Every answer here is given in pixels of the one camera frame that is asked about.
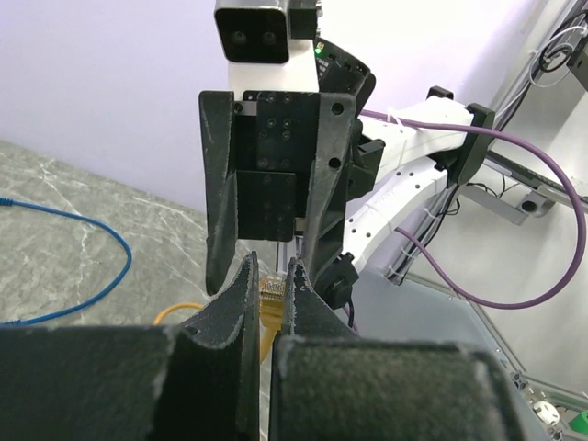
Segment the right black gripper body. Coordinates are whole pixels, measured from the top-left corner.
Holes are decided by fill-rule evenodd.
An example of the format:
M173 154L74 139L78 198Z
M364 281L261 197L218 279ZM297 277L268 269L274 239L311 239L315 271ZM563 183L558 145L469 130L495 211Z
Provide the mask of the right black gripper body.
M249 86L235 108L232 143L241 239L289 242L303 233L317 153L320 95L349 95L361 111L375 88L376 77L369 68L328 40L315 41L315 60L319 92Z

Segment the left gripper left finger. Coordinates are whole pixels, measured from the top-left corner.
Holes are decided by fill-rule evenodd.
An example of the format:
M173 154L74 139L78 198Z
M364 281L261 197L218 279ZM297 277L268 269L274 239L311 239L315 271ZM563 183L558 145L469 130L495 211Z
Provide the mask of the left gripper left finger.
M258 262L178 325L3 327L4 440L256 440Z

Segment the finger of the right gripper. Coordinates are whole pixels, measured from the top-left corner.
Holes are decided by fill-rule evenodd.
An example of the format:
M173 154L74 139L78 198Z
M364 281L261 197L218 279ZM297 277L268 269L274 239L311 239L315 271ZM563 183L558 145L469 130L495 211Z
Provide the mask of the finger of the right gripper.
M205 281L210 295L221 290L237 241L233 108L232 92L203 91L198 96L208 228Z
M321 95L301 251L301 260L313 285L341 253L343 246L348 151L355 112L354 97L333 93Z

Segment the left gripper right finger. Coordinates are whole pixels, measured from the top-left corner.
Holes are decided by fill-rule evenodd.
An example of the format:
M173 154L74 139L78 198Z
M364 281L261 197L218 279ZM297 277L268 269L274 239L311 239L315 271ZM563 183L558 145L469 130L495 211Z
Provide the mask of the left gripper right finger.
M363 338L292 259L274 344L272 440L523 440L498 361L472 345Z

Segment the yellow ethernet cable short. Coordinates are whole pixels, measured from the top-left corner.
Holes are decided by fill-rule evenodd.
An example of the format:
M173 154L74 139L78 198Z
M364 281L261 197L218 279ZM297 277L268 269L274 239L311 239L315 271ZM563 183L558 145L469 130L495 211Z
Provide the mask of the yellow ethernet cable short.
M259 317L264 328L260 341L259 362L263 363L272 349L283 318L286 282L282 277L261 277L259 289Z

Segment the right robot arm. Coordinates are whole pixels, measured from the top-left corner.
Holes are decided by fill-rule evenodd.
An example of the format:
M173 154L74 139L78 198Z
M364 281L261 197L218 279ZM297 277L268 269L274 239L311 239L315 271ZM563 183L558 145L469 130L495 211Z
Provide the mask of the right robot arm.
M493 121L439 87L405 120L370 117L375 75L323 39L236 48L229 84L198 98L212 295L238 240L297 243L316 293L343 307L404 219L477 171Z

